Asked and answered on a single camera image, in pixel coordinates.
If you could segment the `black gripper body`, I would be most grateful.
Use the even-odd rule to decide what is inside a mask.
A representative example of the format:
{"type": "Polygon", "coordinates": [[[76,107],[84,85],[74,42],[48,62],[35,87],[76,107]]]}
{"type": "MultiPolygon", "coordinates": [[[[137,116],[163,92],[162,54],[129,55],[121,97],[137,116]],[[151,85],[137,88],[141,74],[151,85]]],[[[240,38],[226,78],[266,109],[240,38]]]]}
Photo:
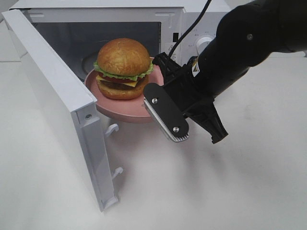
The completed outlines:
{"type": "Polygon", "coordinates": [[[167,67],[164,70],[164,89],[184,118],[209,120],[216,116],[214,99],[199,91],[188,65],[181,67],[175,64],[167,67]]]}

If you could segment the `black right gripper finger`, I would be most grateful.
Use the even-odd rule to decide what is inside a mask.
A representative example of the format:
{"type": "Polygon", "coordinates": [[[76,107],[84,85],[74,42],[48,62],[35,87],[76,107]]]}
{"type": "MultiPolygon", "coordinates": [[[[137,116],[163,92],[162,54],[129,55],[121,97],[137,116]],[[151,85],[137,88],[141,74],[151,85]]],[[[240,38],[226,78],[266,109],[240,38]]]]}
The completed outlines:
{"type": "Polygon", "coordinates": [[[174,79],[181,70],[181,66],[172,59],[168,59],[168,55],[165,52],[156,55],[153,59],[153,64],[159,66],[163,75],[164,84],[174,79]]]}

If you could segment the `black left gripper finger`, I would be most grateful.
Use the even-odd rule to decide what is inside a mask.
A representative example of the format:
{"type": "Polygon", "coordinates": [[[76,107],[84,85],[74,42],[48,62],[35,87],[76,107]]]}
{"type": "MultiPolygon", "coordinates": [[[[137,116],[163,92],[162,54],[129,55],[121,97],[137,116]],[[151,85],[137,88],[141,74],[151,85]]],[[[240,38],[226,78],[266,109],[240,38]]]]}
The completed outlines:
{"type": "Polygon", "coordinates": [[[209,132],[213,144],[221,141],[228,135],[213,103],[200,104],[193,107],[191,109],[191,119],[209,132]]]}

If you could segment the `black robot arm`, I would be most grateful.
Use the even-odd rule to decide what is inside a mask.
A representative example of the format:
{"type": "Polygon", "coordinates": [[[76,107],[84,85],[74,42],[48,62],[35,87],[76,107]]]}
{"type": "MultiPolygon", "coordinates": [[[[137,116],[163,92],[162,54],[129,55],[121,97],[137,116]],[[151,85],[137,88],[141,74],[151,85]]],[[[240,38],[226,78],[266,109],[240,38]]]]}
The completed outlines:
{"type": "Polygon", "coordinates": [[[271,53],[306,48],[306,1],[254,0],[227,13],[215,38],[187,64],[180,66],[165,53],[157,55],[153,63],[164,84],[144,88],[145,107],[172,141],[188,138],[190,118],[217,143],[227,131],[214,107],[215,98],[271,53]]]}

